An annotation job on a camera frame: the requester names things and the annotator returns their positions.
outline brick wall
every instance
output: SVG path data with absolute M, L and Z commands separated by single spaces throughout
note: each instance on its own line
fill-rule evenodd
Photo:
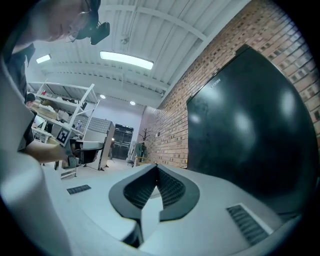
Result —
M 151 131 L 146 145 L 152 162 L 185 165 L 188 157 L 186 100 L 243 44 L 266 56 L 294 84 L 320 135 L 320 81 L 308 46 L 293 21 L 278 6 L 268 0 L 253 0 L 193 62 L 159 109 L 147 107 L 145 110 L 140 129 Z

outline white ceiling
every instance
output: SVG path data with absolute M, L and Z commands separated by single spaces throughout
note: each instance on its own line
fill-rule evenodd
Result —
M 110 97 L 157 108 L 218 32 L 250 0 L 101 0 L 99 20 L 110 36 L 66 43 L 36 42 L 28 82 L 89 87 Z M 122 40 L 129 38 L 128 43 Z M 100 59 L 100 51 L 128 53 L 154 62 L 147 70 Z M 36 59 L 51 54 L 41 64 Z

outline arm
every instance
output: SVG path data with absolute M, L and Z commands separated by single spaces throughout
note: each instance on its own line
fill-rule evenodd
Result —
M 32 141 L 22 152 L 35 158 L 41 164 L 67 159 L 65 150 L 60 145 L 44 144 L 36 140 Z

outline fluorescent light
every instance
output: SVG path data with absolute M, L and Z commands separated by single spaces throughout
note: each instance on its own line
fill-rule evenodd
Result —
M 41 58 L 37 58 L 37 59 L 36 59 L 36 62 L 37 62 L 38 64 L 40 64 L 41 62 L 46 62 L 46 61 L 48 61 L 48 60 L 51 60 L 51 56 L 50 56 L 49 54 L 47 54 L 47 55 L 45 55 L 45 56 L 43 56 L 43 57 L 41 57 Z
M 154 65 L 153 62 L 142 59 L 142 58 L 137 58 L 137 57 L 133 57 L 126 54 L 120 54 L 120 53 L 108 52 L 108 51 L 100 51 L 100 58 L 103 60 L 124 62 L 128 64 L 136 65 L 136 66 L 145 68 L 147 70 L 152 69 Z

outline doorway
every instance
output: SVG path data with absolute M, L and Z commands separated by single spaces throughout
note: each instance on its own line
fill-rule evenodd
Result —
M 112 157 L 126 160 L 130 149 L 132 135 L 134 129 L 128 126 L 115 124 L 114 130 L 114 147 L 112 149 Z

